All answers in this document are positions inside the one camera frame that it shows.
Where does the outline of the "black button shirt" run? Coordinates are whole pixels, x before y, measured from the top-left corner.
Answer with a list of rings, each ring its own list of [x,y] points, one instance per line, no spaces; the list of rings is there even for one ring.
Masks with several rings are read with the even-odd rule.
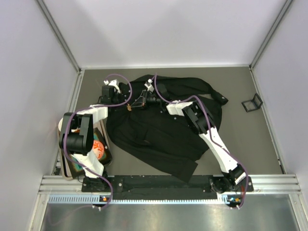
[[[198,96],[220,127],[222,106],[228,99],[209,83],[195,77],[164,76],[157,76],[156,82],[165,86],[168,100]],[[116,107],[108,113],[106,130],[117,147],[183,182],[190,181],[198,166],[196,161],[209,149],[184,117],[171,116],[159,104],[131,110]]]

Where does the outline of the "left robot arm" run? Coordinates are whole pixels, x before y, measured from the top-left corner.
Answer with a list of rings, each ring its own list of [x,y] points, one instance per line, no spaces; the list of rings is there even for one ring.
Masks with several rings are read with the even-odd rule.
[[[110,185],[103,164],[98,160],[94,145],[93,125],[108,117],[108,109],[124,105],[117,80],[105,81],[102,87],[102,104],[94,104],[74,113],[65,113],[62,118],[59,147],[67,159],[80,165],[88,179],[102,185]]]

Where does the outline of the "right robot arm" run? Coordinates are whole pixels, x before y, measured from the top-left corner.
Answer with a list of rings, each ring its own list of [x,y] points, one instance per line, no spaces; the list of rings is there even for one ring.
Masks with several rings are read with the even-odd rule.
[[[207,144],[219,163],[223,174],[222,182],[220,180],[212,181],[212,188],[219,193],[237,189],[241,189],[243,193],[246,192],[249,182],[245,168],[229,152],[218,133],[212,115],[201,100],[197,96],[192,96],[192,98],[194,101],[191,99],[168,101],[159,92],[143,90],[140,96],[127,108],[131,111],[137,108],[143,109],[152,104],[160,104],[170,115],[185,117],[189,128]]]

